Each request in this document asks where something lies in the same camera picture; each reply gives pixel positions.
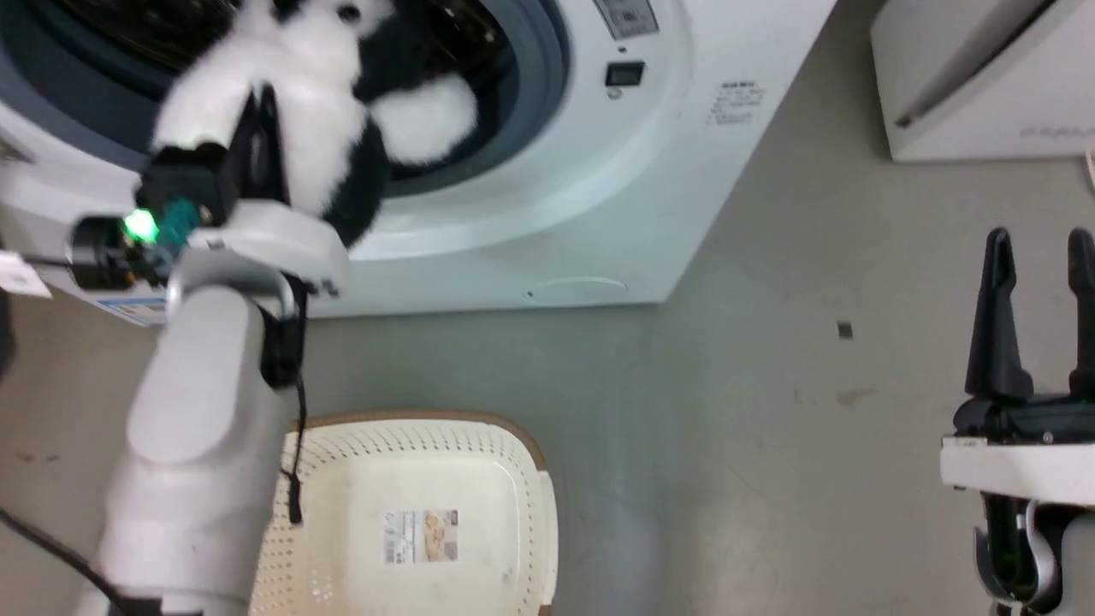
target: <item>product label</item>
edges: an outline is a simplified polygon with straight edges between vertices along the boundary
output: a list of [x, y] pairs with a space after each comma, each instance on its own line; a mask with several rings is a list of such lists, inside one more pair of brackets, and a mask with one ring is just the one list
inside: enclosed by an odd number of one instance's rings
[[163, 298], [101, 299], [96, 303], [111, 313], [141, 326], [162, 326], [168, 323], [168, 306]]
[[456, 562], [457, 510], [393, 511], [384, 514], [384, 565]]
[[707, 125], [752, 124], [752, 109], [764, 102], [765, 90], [756, 81], [726, 81], [715, 92]]

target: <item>black wire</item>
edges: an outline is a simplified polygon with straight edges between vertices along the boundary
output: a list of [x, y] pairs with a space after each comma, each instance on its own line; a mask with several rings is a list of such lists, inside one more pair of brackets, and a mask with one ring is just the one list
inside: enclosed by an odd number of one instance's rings
[[66, 269], [71, 268], [77, 265], [77, 263], [71, 263], [67, 258], [57, 258], [54, 256], [41, 256], [37, 254], [19, 254], [19, 257], [23, 259], [23, 263], [27, 265], [41, 265], [43, 267], [64, 267]]
[[308, 423], [308, 398], [304, 394], [304, 374], [301, 371], [297, 374], [297, 403], [300, 410], [297, 415], [297, 446], [292, 454], [291, 470], [281, 469], [281, 475], [289, 480], [289, 523], [293, 526], [304, 521], [303, 510], [300, 507], [300, 451], [304, 444], [304, 425]]
[[73, 551], [71, 548], [66, 547], [57, 539], [50, 537], [33, 524], [23, 522], [22, 520], [15, 518], [4, 509], [0, 509], [0, 524], [3, 524], [11, 530], [12, 533], [15, 533], [27, 542], [31, 542], [54, 558], [71, 567], [77, 573], [80, 574], [80, 577], [88, 580], [92, 583], [92, 585], [99, 589], [99, 592], [103, 593], [107, 601], [111, 602], [111, 605], [117, 608], [123, 616], [128, 614], [126, 601], [118, 594], [118, 591], [111, 585], [110, 582], [103, 579], [102, 576], [96, 573], [95, 570], [88, 565], [88, 560], [85, 558]]

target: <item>basket rim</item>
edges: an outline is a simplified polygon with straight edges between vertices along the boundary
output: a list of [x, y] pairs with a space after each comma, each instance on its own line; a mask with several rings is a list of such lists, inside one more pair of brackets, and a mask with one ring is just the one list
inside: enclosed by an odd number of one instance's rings
[[[509, 432], [525, 445], [532, 456], [532, 464], [539, 472], [548, 470], [548, 461], [537, 440], [527, 430], [509, 418], [485, 411], [457, 411], [441, 409], [391, 409], [382, 411], [355, 411], [349, 414], [338, 414], [320, 418], [309, 418], [304, 423], [306, 430], [312, 428], [325, 428], [331, 426], [342, 426], [346, 423], [362, 423], [367, 421], [392, 421], [392, 420], [450, 420], [470, 421], [495, 426]], [[297, 423], [292, 422], [288, 433], [297, 431]]]

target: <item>warning label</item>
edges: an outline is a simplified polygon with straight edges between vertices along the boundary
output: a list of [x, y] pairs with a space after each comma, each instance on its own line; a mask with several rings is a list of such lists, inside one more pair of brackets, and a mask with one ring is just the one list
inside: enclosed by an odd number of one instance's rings
[[715, 92], [707, 125], [752, 124], [752, 111], [764, 102], [766, 91], [756, 81], [726, 81]]

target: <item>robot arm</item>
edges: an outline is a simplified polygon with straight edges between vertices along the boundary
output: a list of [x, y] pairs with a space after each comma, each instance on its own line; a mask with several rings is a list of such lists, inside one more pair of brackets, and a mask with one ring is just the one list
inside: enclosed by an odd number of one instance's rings
[[981, 493], [986, 528], [975, 559], [994, 614], [1079, 616], [1095, 611], [1095, 242], [1069, 237], [1079, 304], [1079, 365], [1069, 394], [1035, 396], [1019, 361], [1011, 292], [1015, 260], [1004, 229], [989, 235], [966, 392], [943, 439], [944, 484]]
[[[125, 281], [123, 265], [166, 279], [169, 325], [130, 410], [95, 557], [124, 597], [122, 616], [246, 614], [299, 410], [308, 295], [349, 282], [335, 230], [288, 206], [273, 91], [241, 117], [228, 148], [169, 148], [153, 161], [138, 194], [155, 237], [95, 218], [74, 233], [73, 254], [96, 264], [78, 271], [85, 287]], [[255, 160], [265, 165], [241, 163]], [[77, 614], [116, 611], [89, 589]]]

